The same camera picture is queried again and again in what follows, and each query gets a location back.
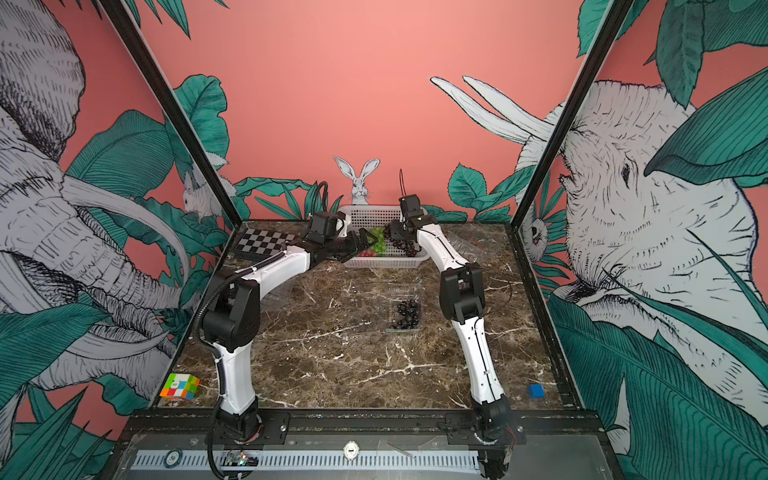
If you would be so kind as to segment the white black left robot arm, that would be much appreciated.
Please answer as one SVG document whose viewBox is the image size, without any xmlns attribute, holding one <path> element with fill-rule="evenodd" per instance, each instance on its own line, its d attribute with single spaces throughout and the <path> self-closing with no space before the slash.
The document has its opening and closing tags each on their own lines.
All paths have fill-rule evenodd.
<svg viewBox="0 0 768 480">
<path fill-rule="evenodd" d="M 224 418 L 241 420 L 257 410 L 251 346 L 266 294 L 326 260 L 347 262 L 375 243 L 376 236 L 364 228 L 320 243 L 305 235 L 254 265 L 225 268 L 212 281 L 193 317 L 192 333 L 214 355 Z"/>
</svg>

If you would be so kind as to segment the purple grape bunch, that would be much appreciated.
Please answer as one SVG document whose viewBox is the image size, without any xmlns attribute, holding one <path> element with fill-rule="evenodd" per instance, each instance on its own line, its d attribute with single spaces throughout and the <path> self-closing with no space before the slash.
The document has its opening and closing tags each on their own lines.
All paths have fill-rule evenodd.
<svg viewBox="0 0 768 480">
<path fill-rule="evenodd" d="M 391 239 L 390 243 L 406 257 L 415 257 L 420 252 L 420 247 L 414 240 Z"/>
</svg>

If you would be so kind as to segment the clear plastic clamshell container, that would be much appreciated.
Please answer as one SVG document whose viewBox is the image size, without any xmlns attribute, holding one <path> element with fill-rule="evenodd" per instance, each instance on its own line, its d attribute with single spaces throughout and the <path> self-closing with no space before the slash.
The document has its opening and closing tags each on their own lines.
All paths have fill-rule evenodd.
<svg viewBox="0 0 768 480">
<path fill-rule="evenodd" d="M 387 320 L 385 331 L 393 334 L 411 334 L 420 330 L 424 319 L 424 288 L 418 283 L 392 284 L 385 295 Z"/>
</svg>

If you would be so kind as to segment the black grape bunch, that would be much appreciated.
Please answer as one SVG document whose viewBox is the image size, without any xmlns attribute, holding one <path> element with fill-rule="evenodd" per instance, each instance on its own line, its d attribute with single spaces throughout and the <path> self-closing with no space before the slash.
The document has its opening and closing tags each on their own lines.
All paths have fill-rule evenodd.
<svg viewBox="0 0 768 480">
<path fill-rule="evenodd" d="M 414 330 L 421 321 L 421 306 L 415 298 L 401 300 L 395 305 L 395 317 L 392 328 L 395 330 Z"/>
</svg>

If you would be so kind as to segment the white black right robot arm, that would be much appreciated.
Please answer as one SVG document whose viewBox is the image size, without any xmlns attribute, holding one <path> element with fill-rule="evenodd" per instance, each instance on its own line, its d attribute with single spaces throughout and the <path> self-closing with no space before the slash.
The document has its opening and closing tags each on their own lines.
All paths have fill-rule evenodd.
<svg viewBox="0 0 768 480">
<path fill-rule="evenodd" d="M 495 371 L 485 331 L 482 268 L 465 259 L 428 215 L 393 220 L 394 240 L 414 241 L 440 270 L 439 304 L 456 331 L 468 367 L 478 435 L 494 442 L 513 426 L 514 414 Z"/>
</svg>

